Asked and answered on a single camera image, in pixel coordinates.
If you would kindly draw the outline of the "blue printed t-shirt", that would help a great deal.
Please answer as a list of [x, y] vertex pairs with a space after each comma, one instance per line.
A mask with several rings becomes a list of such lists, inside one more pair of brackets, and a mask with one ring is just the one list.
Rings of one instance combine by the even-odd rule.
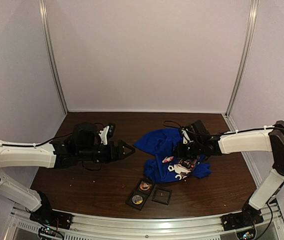
[[143, 135], [134, 147], [154, 158], [144, 163], [144, 175], [156, 184], [181, 181], [188, 176], [205, 178], [212, 171], [210, 164], [204, 163], [205, 156], [195, 159], [182, 159], [174, 156], [177, 143], [182, 137], [177, 129], [158, 129]]

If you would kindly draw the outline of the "small round badge brooch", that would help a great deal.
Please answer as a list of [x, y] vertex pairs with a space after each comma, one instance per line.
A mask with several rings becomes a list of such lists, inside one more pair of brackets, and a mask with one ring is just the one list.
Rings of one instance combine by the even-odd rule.
[[143, 200], [144, 200], [143, 197], [141, 195], [139, 195], [139, 194], [135, 194], [131, 198], [132, 203], [135, 204], [135, 205], [142, 204]]

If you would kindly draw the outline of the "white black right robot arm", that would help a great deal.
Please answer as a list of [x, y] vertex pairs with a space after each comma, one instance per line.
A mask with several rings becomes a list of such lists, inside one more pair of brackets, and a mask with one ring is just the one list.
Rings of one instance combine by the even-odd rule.
[[257, 189], [244, 204], [242, 211], [257, 213], [284, 185], [284, 121], [260, 128], [211, 134], [202, 121], [179, 128], [182, 142], [177, 145], [180, 159], [243, 153], [253, 157], [269, 157], [271, 168]]

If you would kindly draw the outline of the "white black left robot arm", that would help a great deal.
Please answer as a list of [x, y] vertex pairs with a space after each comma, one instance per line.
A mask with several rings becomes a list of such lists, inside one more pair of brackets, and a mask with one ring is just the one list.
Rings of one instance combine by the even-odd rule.
[[134, 147], [119, 140], [114, 143], [116, 125], [109, 123], [99, 130], [97, 125], [89, 122], [74, 126], [73, 132], [43, 143], [14, 143], [0, 140], [0, 194], [30, 212], [49, 213], [51, 205], [45, 194], [28, 189], [15, 181], [1, 168], [6, 167], [42, 167], [47, 169], [65, 169], [89, 161], [108, 164], [123, 160], [135, 153]]

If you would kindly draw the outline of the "black display box upper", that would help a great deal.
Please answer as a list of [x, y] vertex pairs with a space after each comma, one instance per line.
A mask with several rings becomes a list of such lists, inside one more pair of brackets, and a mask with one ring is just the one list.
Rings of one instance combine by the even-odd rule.
[[149, 195], [152, 192], [154, 186], [155, 186], [155, 183], [152, 182], [151, 180], [141, 178], [138, 184], [136, 185], [135, 189], [139, 192]]

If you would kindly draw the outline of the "black display box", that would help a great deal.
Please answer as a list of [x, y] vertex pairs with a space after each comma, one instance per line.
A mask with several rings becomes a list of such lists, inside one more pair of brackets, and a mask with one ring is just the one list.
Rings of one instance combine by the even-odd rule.
[[168, 206], [172, 195], [172, 190], [162, 187], [156, 187], [152, 201]]
[[155, 183], [152, 182], [151, 180], [141, 178], [138, 184], [136, 185], [135, 189], [139, 192], [149, 195], [152, 192], [154, 186], [155, 186]]
[[148, 196], [138, 190], [133, 190], [126, 200], [126, 204], [141, 211], [148, 199]]

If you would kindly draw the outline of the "black display box lower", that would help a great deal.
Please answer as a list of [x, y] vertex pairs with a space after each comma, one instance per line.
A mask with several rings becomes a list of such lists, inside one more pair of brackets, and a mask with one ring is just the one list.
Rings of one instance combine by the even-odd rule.
[[138, 190], [133, 190], [126, 200], [126, 204], [141, 211], [148, 199], [148, 196]]

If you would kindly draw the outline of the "black display box right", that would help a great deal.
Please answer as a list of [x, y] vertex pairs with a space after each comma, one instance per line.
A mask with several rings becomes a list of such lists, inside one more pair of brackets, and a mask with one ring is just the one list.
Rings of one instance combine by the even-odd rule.
[[172, 190], [162, 187], [156, 187], [152, 201], [168, 206], [172, 195]]

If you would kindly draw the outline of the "left aluminium frame post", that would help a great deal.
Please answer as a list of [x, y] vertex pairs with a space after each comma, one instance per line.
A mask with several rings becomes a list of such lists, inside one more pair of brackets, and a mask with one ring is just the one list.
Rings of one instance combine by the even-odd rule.
[[49, 62], [50, 70], [52, 73], [53, 82], [56, 88], [57, 96], [58, 96], [62, 111], [66, 115], [68, 113], [68, 108], [67, 108], [67, 103], [66, 103], [65, 96], [62, 90], [58, 70], [57, 70], [57, 64], [56, 64], [55, 55], [54, 55], [52, 38], [50, 34], [50, 29], [49, 29], [47, 4], [45, 0], [39, 0], [38, 3], [39, 3], [40, 19], [41, 19], [42, 29], [43, 29], [43, 34], [44, 34], [44, 42], [46, 45], [48, 62]]

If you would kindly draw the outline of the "aluminium frame post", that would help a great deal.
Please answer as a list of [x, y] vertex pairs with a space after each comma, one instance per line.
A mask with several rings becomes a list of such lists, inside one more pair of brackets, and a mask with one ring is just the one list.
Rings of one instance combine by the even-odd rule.
[[38, 3], [39, 3], [40, 19], [41, 19], [42, 29], [43, 29], [43, 34], [44, 34], [44, 42], [46, 45], [48, 62], [49, 62], [50, 70], [52, 73], [53, 82], [56, 88], [57, 96], [58, 96], [62, 111], [66, 115], [68, 113], [68, 108], [67, 108], [67, 103], [66, 103], [65, 96], [62, 90], [58, 70], [57, 70], [57, 64], [56, 64], [55, 55], [54, 55], [52, 38], [50, 34], [50, 29], [49, 29], [47, 4], [45, 0], [39, 0]]
[[235, 84], [232, 90], [231, 98], [228, 103], [228, 107], [225, 113], [225, 116], [227, 118], [230, 117], [232, 109], [234, 107], [239, 88], [241, 85], [241, 82], [244, 77], [244, 73], [246, 70], [246, 65], [247, 65], [247, 60], [249, 58], [253, 38], [254, 38], [254, 33], [256, 29], [256, 23], [257, 23], [257, 15], [258, 15], [258, 8], [259, 8], [260, 1], [259, 0], [251, 0], [250, 1], [250, 11], [249, 11], [249, 16], [248, 16], [248, 22], [247, 22], [247, 28], [246, 28], [246, 34], [245, 34], [245, 39], [244, 39], [244, 45], [243, 45], [243, 50], [240, 58], [240, 63], [238, 67], [238, 71], [236, 74], [236, 79], [235, 79]]

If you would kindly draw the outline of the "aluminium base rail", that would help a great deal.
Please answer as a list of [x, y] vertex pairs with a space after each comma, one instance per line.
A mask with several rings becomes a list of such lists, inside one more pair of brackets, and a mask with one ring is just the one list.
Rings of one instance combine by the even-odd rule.
[[[271, 212], [262, 209], [263, 223], [256, 224], [256, 240], [284, 240], [284, 218], [277, 203], [270, 204], [272, 223], [267, 231]], [[64, 240], [237, 240], [238, 230], [224, 230], [222, 215], [172, 219], [115, 218], [71, 213], [70, 229], [61, 229]], [[16, 204], [9, 216], [3, 240], [38, 240], [41, 225], [29, 219], [30, 214]]]

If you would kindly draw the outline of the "right aluminium frame post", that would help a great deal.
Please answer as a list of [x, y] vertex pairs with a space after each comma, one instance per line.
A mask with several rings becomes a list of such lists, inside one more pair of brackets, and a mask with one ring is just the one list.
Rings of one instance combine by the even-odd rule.
[[250, 1], [250, 11], [249, 11], [249, 16], [248, 16], [248, 22], [247, 22], [247, 28], [246, 28], [246, 34], [245, 34], [245, 39], [244, 39], [244, 45], [243, 45], [243, 50], [240, 58], [240, 63], [238, 67], [238, 71], [236, 74], [236, 79], [235, 79], [235, 84], [232, 90], [231, 98], [228, 103], [228, 107], [225, 113], [225, 116], [227, 118], [230, 117], [232, 109], [234, 107], [239, 88], [241, 85], [241, 82], [244, 77], [244, 73], [246, 70], [246, 65], [247, 65], [247, 60], [249, 58], [253, 38], [254, 38], [254, 33], [256, 29], [256, 23], [257, 23], [257, 15], [258, 15], [258, 8], [259, 8], [260, 1], [259, 0], [251, 0]]

